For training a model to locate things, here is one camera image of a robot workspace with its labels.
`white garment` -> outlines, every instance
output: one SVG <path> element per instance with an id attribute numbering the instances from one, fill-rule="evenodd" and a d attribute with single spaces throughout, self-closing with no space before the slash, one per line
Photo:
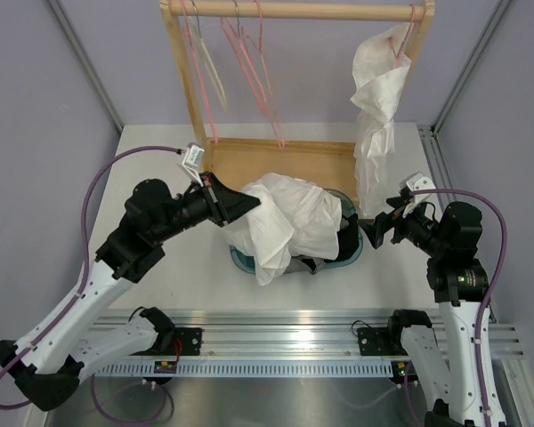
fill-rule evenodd
<path id="1" fill-rule="evenodd" d="M 328 260 L 338 256 L 340 199 L 315 184 L 276 173 L 244 187 L 261 204 L 223 227 L 228 243 L 255 258 L 259 285 L 285 272 L 291 256 Z"/>
<path id="2" fill-rule="evenodd" d="M 393 115 L 398 109 L 411 60 L 399 51 L 409 24 L 401 24 L 363 42 L 354 56 L 352 76 L 356 93 L 351 101 L 360 107 L 356 157 L 357 193 L 363 217 L 375 217 L 388 196 L 387 166 L 394 153 Z"/>

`clothes hanger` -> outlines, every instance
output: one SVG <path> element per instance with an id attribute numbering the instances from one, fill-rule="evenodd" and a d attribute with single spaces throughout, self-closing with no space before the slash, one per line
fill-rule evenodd
<path id="1" fill-rule="evenodd" d="M 194 22 L 194 19 L 192 19 L 191 17 L 188 18 L 188 24 L 190 25 L 190 32 L 196 45 L 198 57 L 204 63 L 206 72 L 210 78 L 210 81 L 212 82 L 212 85 L 214 86 L 215 94 L 217 95 L 218 100 L 222 104 L 223 111 L 228 114 L 230 112 L 230 108 L 228 106 L 228 101 L 225 96 L 225 91 L 223 90 L 222 80 L 220 79 L 217 73 L 217 69 L 215 68 L 214 62 L 212 61 L 212 57 L 210 56 L 210 53 L 206 47 L 206 43 L 204 42 L 204 38 L 202 37 L 202 31 L 199 25 L 198 9 L 196 8 L 194 0 L 191 0 L 191 2 L 192 7 L 194 8 L 194 14 L 196 15 L 196 21 L 198 25 L 196 25 L 196 22 Z"/>
<path id="2" fill-rule="evenodd" d="M 239 66 L 241 67 L 243 71 L 243 74 L 247 80 L 247 83 L 251 89 L 251 92 L 255 98 L 255 101 L 257 102 L 257 105 L 259 106 L 259 109 L 261 110 L 263 115 L 269 119 L 273 132 L 275 133 L 275 136 L 279 143 L 279 146 L 283 149 L 285 147 L 285 141 L 282 136 L 280 123 L 277 119 L 277 109 L 275 107 L 273 91 L 271 88 L 271 81 L 269 79 L 269 73 L 267 72 L 267 66 L 265 63 L 264 55 L 263 55 L 263 10 L 261 8 L 261 4 L 259 3 L 259 0 L 254 0 L 254 1 L 257 4 L 257 7 L 259 9 L 259 18 L 260 18 L 260 31 L 259 31 L 259 43 L 258 44 L 256 44 L 253 41 L 253 39 L 249 36 L 247 31 L 239 23 L 239 6 L 237 3 L 237 0 L 233 0 L 233 3 L 235 4 L 235 8 L 236 8 L 236 15 L 238 18 L 237 29 L 233 26 L 229 18 L 220 18 L 220 24 L 221 24 L 223 33 L 226 35 L 228 41 L 230 42 L 231 49 L 236 55 Z M 257 75 L 257 71 L 255 70 L 253 61 L 251 60 L 249 56 L 249 50 L 247 49 L 246 39 L 250 40 L 254 48 L 260 54 L 262 66 L 263 66 L 263 73 L 265 76 L 267 89 L 270 94 L 270 100 L 271 100 L 271 105 L 272 105 L 272 110 L 273 110 L 272 113 L 271 113 L 271 108 L 269 106 L 269 102 L 267 101 L 267 96 L 265 94 L 265 90 L 263 88 L 261 79 Z"/>
<path id="3" fill-rule="evenodd" d="M 416 7 L 415 7 L 415 5 L 414 4 L 410 4 L 410 6 L 411 6 L 411 21 L 409 22 L 408 32 L 403 37 L 403 40 L 401 41 L 401 44 L 400 44 L 400 49 L 399 49 L 399 51 L 397 53 L 395 52 L 395 49 L 393 48 L 393 40 L 392 40 L 392 38 L 388 37 L 388 41 L 390 42 L 390 48 L 392 49 L 393 56 L 395 56 L 395 68 L 398 68 L 400 66 L 400 58 L 401 58 L 401 54 L 403 53 L 403 47 L 404 47 L 405 43 L 408 41 L 409 33 L 411 33 L 411 29 L 413 28 L 413 21 L 414 21 L 414 19 L 416 17 Z"/>
<path id="4" fill-rule="evenodd" d="M 196 76 L 198 78 L 199 90 L 202 95 L 202 101 L 204 102 L 204 109 L 206 110 L 207 118 L 209 119 L 209 122 L 210 122 L 212 135 L 214 136 L 214 143 L 218 144 L 219 139 L 217 136 L 217 130 L 215 128 L 214 116 L 212 115 L 212 108 L 210 107 L 210 102 L 209 102 L 209 99 L 207 98 L 206 85 L 204 84 L 202 71 L 199 67 L 198 55 L 196 54 L 196 49 L 194 48 L 194 40 L 190 32 L 190 25 L 188 23 L 188 13 L 186 12 L 186 4 L 184 4 L 184 0 L 180 0 L 180 3 L 182 4 L 182 11 L 184 15 L 184 32 L 186 34 L 186 38 L 188 39 L 188 45 L 190 47 L 190 52 L 192 55 L 192 59 L 194 61 L 194 68 L 196 69 Z M 168 0 L 168 10 L 172 14 L 172 0 Z"/>

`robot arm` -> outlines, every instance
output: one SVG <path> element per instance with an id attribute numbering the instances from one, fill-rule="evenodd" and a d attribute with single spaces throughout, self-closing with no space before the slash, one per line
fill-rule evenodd
<path id="1" fill-rule="evenodd" d="M 393 208 L 390 213 L 359 224 L 375 249 L 383 244 L 384 234 L 393 229 L 392 243 L 406 238 L 430 256 L 427 281 L 447 331 L 450 371 L 423 311 L 394 312 L 388 335 L 408 353 L 420 378 L 431 411 L 425 427 L 486 425 L 477 375 L 477 348 L 489 396 L 491 426 L 505 426 L 490 361 L 489 308 L 482 316 L 481 342 L 474 339 L 477 313 L 489 287 L 487 274 L 475 258 L 482 234 L 481 211 L 467 203 L 453 202 L 437 222 L 425 215 L 426 197 L 411 196 L 411 191 L 417 189 L 434 189 L 432 180 L 421 174 L 409 178 L 403 182 L 399 197 L 387 199 Z"/>
<path id="2" fill-rule="evenodd" d="M 142 350 L 165 350 L 172 344 L 174 323 L 156 308 L 143 310 L 99 340 L 80 342 L 80 346 L 78 340 L 103 310 L 164 257 L 164 241 L 205 220 L 222 227 L 260 204 L 255 197 L 226 188 L 213 173 L 192 178 L 184 194 L 176 197 L 160 180 L 138 184 L 125 202 L 125 215 L 117 229 L 97 251 L 85 289 L 79 292 L 79 281 L 30 332 L 16 342 L 0 342 L 0 365 L 6 367 L 19 358 L 8 372 L 41 410 L 61 405 L 85 378 L 108 363 Z M 47 335 L 32 345 L 45 328 L 50 328 Z"/>

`wooden base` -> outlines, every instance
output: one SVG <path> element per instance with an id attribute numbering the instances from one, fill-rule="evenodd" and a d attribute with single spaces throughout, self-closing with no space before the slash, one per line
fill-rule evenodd
<path id="1" fill-rule="evenodd" d="M 209 140 L 204 166 L 231 189 L 241 190 L 269 172 L 337 189 L 358 204 L 354 177 L 354 143 L 220 138 Z"/>

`pink hanger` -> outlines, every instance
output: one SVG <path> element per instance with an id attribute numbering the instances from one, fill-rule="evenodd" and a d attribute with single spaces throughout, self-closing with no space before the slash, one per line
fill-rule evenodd
<path id="1" fill-rule="evenodd" d="M 413 22 L 416 18 L 416 7 L 413 4 L 410 4 L 411 6 L 411 22 L 409 23 L 408 32 L 403 37 L 403 41 L 400 44 L 400 49 L 396 53 L 395 49 L 393 49 L 393 41 L 391 37 L 388 37 L 388 41 L 390 42 L 390 47 L 392 48 L 393 56 L 395 56 L 395 68 L 398 68 L 400 66 L 400 58 L 401 54 L 403 53 L 403 46 L 408 41 L 409 33 L 411 32 L 411 29 L 413 28 Z"/>
<path id="2" fill-rule="evenodd" d="M 214 116 L 212 115 L 212 108 L 210 107 L 209 99 L 207 98 L 206 86 L 204 84 L 204 78 L 202 77 L 202 72 L 199 68 L 198 56 L 196 54 L 196 49 L 194 48 L 194 41 L 192 40 L 192 34 L 190 33 L 190 27 L 188 25 L 188 13 L 186 13 L 186 5 L 184 0 L 180 0 L 182 4 L 182 10 L 184 14 L 184 32 L 186 33 L 186 38 L 188 38 L 188 45 L 190 46 L 190 51 L 192 54 L 192 59 L 194 61 L 194 67 L 196 68 L 196 76 L 198 77 L 198 85 L 200 93 L 202 94 L 202 101 L 204 102 L 204 109 L 206 109 L 207 118 L 210 121 L 210 127 L 212 128 L 212 135 L 214 136 L 214 143 L 218 144 L 217 130 L 215 129 Z M 168 0 L 168 8 L 172 11 L 171 0 Z"/>
<path id="3" fill-rule="evenodd" d="M 259 44 L 255 44 L 255 42 L 249 36 L 247 31 L 239 25 L 239 18 L 238 18 L 237 30 L 234 28 L 230 19 L 221 18 L 220 21 L 221 21 L 222 30 L 225 33 L 228 41 L 230 42 L 231 48 L 233 49 L 233 52 L 235 53 L 236 58 L 238 60 L 239 66 L 241 67 L 243 74 L 247 80 L 247 83 L 249 87 L 251 88 L 251 92 L 255 98 L 255 101 L 257 102 L 257 105 L 259 106 L 259 109 L 261 110 L 263 115 L 269 119 L 271 123 L 271 127 L 273 128 L 273 132 L 275 133 L 275 136 L 279 143 L 279 147 L 283 149 L 285 148 L 285 141 L 283 140 L 282 130 L 280 127 L 279 120 L 277 118 L 275 98 L 273 95 L 273 90 L 271 88 L 271 81 L 269 79 L 269 73 L 267 72 L 267 65 L 265 63 L 265 58 L 263 55 L 263 10 L 261 8 L 261 4 L 259 3 L 259 0 L 254 0 L 254 1 L 257 3 L 257 8 L 259 9 L 259 19 L 260 19 Z M 225 26 L 225 22 L 229 24 L 230 28 L 227 28 Z M 239 49 L 233 37 L 235 37 L 238 40 Z M 249 57 L 249 50 L 247 49 L 246 38 L 249 39 L 249 41 L 252 43 L 254 48 L 260 54 L 261 62 L 263 65 L 263 73 L 265 75 L 265 81 L 267 84 L 267 90 L 269 91 L 269 96 L 270 96 L 271 105 L 273 109 L 272 115 L 271 115 L 271 110 L 269 108 L 269 104 L 267 102 L 267 97 L 265 95 L 263 84 L 261 83 L 261 79 L 257 75 L 254 64 L 251 61 L 251 58 Z"/>
<path id="4" fill-rule="evenodd" d="M 261 58 L 261 64 L 263 66 L 263 73 L 265 74 L 265 83 L 267 84 L 267 90 L 269 91 L 269 98 L 271 100 L 271 106 L 273 109 L 273 120 L 271 120 L 271 116 L 267 116 L 271 121 L 271 127 L 273 128 L 273 132 L 275 132 L 275 136 L 277 137 L 277 141 L 279 142 L 279 146 L 284 149 L 285 148 L 285 140 L 283 139 L 283 131 L 281 129 L 281 125 L 279 122 L 279 118 L 277 115 L 277 104 L 275 103 L 275 95 L 273 94 L 273 90 L 271 88 L 271 80 L 269 79 L 269 73 L 267 71 L 267 64 L 265 63 L 265 57 L 263 55 L 263 9 L 261 7 L 261 3 L 259 0 L 254 0 L 254 2 L 257 4 L 257 9 L 259 9 L 259 43 L 255 44 L 253 39 L 249 36 L 247 31 L 242 28 L 241 31 L 243 32 L 243 46 L 245 47 L 245 53 L 247 53 L 247 45 L 245 43 L 245 40 L 248 39 L 253 47 L 259 52 L 259 56 Z M 269 113 L 269 107 L 265 103 L 265 108 L 267 109 Z"/>

